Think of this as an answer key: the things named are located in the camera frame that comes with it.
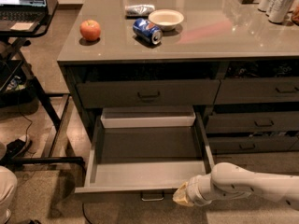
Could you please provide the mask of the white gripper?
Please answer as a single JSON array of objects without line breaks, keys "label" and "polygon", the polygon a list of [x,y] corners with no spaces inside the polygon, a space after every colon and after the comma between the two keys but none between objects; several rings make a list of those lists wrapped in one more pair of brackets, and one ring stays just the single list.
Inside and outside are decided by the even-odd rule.
[{"label": "white gripper", "polygon": [[212,203],[213,185],[210,175],[197,175],[188,183],[184,182],[173,194],[173,201],[179,205],[192,207],[204,206]]}]

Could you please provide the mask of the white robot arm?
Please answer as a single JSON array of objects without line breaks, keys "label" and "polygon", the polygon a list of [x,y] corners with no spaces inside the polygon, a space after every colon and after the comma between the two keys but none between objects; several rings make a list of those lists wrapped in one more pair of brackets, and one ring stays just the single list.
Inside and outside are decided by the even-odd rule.
[{"label": "white robot arm", "polygon": [[221,162],[209,174],[194,176],[183,183],[173,194],[173,201],[183,206],[204,206],[250,194],[299,210],[299,177],[256,173]]}]

